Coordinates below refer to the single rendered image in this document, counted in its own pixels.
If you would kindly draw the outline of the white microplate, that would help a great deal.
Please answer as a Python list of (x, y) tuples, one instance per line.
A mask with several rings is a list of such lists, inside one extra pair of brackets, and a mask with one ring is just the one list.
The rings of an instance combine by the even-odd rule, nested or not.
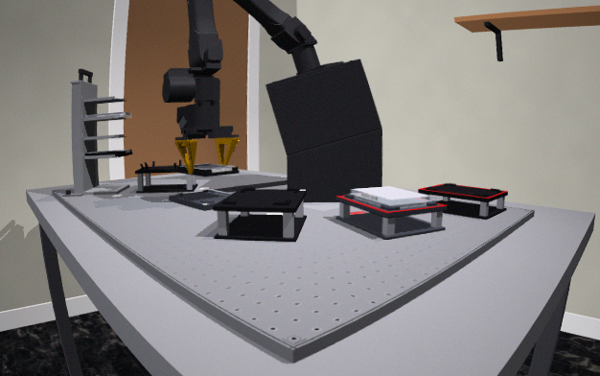
[(427, 206), (431, 202), (432, 196), (407, 191), (395, 187), (373, 187), (351, 189), (351, 194), (356, 200), (365, 201), (376, 206), (382, 204), (388, 206), (399, 205), (400, 209)]

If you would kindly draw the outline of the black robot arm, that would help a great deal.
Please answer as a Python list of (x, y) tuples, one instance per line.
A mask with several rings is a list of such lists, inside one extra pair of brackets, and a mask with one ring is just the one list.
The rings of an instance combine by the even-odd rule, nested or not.
[[(233, 0), (254, 17), (272, 36), (271, 40), (292, 54), (296, 75), (340, 64), (320, 65), (313, 45), (316, 39), (296, 17), (281, 11), (269, 0)], [(219, 102), (220, 80), (214, 75), (221, 69), (222, 41), (216, 30), (213, 0), (187, 0), (189, 15), (190, 68), (170, 68), (164, 74), (162, 88), (165, 103)], [(301, 25), (303, 24), (303, 25)], [(203, 75), (203, 76), (202, 76)], [(199, 77), (199, 78), (198, 78)], [(186, 125), (187, 120), (187, 125)], [(196, 126), (196, 104), (177, 108), (181, 128)]]

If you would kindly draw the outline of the dark grey shelf rack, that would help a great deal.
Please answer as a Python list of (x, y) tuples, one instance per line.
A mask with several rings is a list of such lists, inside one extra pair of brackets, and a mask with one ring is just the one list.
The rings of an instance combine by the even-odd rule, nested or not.
[(98, 151), (97, 139), (126, 137), (123, 134), (97, 136), (97, 122), (109, 119), (109, 121), (118, 119), (124, 120), (126, 118), (114, 118), (114, 115), (85, 118), (85, 115), (97, 114), (97, 104), (103, 104), (105, 102), (116, 103), (116, 101), (126, 102), (127, 100), (115, 99), (115, 96), (97, 98), (97, 94), (98, 86), (84, 82), (72, 83), (72, 160), (74, 192), (75, 194), (84, 195), (115, 195), (126, 190), (130, 186), (129, 184), (99, 185), (98, 158), (116, 158), (121, 156), (115, 156), (115, 154), (85, 156), (85, 154)]

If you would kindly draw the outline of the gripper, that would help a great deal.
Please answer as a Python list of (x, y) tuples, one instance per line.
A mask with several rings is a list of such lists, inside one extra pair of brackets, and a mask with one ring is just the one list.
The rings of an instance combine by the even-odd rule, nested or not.
[[(219, 102), (214, 102), (211, 106), (211, 102), (196, 103), (196, 126), (194, 128), (181, 128), (181, 134), (183, 137), (175, 137), (175, 145), (180, 151), (188, 173), (193, 174), (196, 159), (196, 145), (199, 138), (216, 138), (219, 165), (228, 165), (230, 156), (239, 142), (239, 135), (232, 135), (233, 126), (220, 126), (219, 127)], [(205, 132), (205, 133), (199, 133)], [(227, 144), (227, 151), (225, 158), (224, 145)], [(188, 148), (189, 158), (187, 155), (186, 147)]]

